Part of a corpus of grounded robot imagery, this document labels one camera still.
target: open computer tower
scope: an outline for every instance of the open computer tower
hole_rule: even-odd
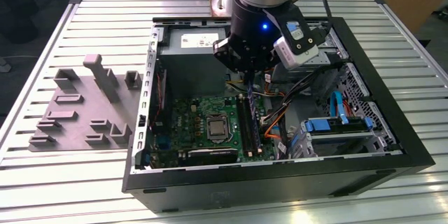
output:
[[[355,195],[435,164],[344,19],[307,22],[332,26],[319,55],[258,73],[248,93],[214,57],[230,20],[155,19],[123,181],[154,212]],[[260,121],[316,69],[286,110],[284,141]]]

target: aluminum extrusion table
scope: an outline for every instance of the aluminum extrusion table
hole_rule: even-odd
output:
[[[320,0],[298,2],[324,16]],[[144,71],[154,17],[210,16],[208,0],[83,0],[70,4],[0,130],[0,222],[99,223],[446,223],[448,214],[448,78],[387,5],[331,0],[372,60],[436,165],[359,196],[156,216],[122,193],[126,150],[27,150],[59,68],[79,75],[84,54],[102,54],[115,74]]]

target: cpu socket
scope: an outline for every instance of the cpu socket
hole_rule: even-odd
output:
[[[226,114],[207,116],[207,139],[220,144],[230,138],[228,118]]]

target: ram slot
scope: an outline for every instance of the ram slot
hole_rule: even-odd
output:
[[[255,153],[255,144],[252,141],[251,111],[247,98],[236,97],[236,112],[239,113],[238,122],[240,124],[243,152],[246,156],[251,157]]]

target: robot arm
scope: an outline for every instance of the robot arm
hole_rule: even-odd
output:
[[[214,44],[215,57],[250,79],[280,61],[294,69],[318,55],[319,30],[291,0],[234,0],[231,32]]]

